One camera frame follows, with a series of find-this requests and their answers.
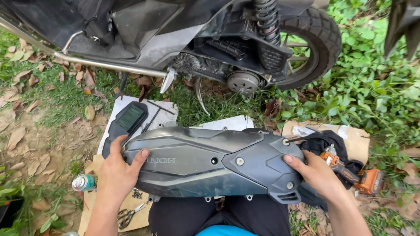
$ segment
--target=rear wheel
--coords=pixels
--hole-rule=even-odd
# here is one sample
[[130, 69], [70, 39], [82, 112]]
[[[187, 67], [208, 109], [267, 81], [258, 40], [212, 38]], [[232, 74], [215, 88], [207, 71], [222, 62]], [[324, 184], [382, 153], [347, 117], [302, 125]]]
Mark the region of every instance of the rear wheel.
[[294, 89], [326, 74], [341, 51], [341, 35], [335, 21], [320, 9], [308, 8], [299, 16], [280, 23], [281, 47], [292, 49], [288, 73], [279, 89]]

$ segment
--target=black pants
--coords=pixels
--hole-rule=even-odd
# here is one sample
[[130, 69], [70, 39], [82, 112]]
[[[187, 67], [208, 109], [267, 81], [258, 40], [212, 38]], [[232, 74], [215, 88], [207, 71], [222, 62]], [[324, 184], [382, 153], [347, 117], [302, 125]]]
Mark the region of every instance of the black pants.
[[225, 197], [224, 208], [217, 211], [214, 198], [167, 198], [154, 202], [149, 212], [153, 236], [193, 236], [213, 225], [240, 227], [259, 236], [290, 236], [287, 205], [268, 195]]

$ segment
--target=orange drill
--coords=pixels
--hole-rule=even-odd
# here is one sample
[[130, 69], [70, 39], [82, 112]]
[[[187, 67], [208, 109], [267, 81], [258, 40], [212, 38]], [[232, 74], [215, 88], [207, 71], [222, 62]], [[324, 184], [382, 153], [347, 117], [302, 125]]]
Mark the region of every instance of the orange drill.
[[370, 169], [359, 171], [357, 174], [352, 173], [344, 166], [344, 163], [340, 161], [334, 144], [325, 148], [320, 157], [327, 162], [335, 173], [352, 183], [360, 193], [376, 195], [379, 192], [382, 185], [382, 171]]

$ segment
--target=person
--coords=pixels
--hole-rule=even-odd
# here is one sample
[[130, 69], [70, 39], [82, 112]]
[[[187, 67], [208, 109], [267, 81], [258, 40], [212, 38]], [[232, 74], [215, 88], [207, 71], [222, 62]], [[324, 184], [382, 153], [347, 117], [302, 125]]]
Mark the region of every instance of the person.
[[[142, 149], [131, 165], [121, 156], [120, 136], [111, 144], [110, 155], [98, 176], [96, 202], [85, 236], [116, 236], [117, 215], [125, 197], [137, 182], [140, 168], [149, 155]], [[352, 197], [334, 172], [319, 156], [303, 151], [307, 165], [285, 155], [284, 161], [298, 171], [326, 201], [334, 236], [371, 236]], [[224, 208], [217, 211], [214, 200], [204, 197], [164, 198], [154, 202], [149, 212], [152, 236], [289, 236], [287, 205], [268, 195], [225, 197]]]

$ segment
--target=rear shock absorber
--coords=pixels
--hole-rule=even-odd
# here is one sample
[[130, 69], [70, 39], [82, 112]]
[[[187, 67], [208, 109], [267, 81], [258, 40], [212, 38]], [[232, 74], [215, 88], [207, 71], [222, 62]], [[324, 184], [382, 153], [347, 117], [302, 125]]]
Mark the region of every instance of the rear shock absorber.
[[254, 0], [255, 17], [260, 35], [272, 45], [280, 45], [277, 0]]

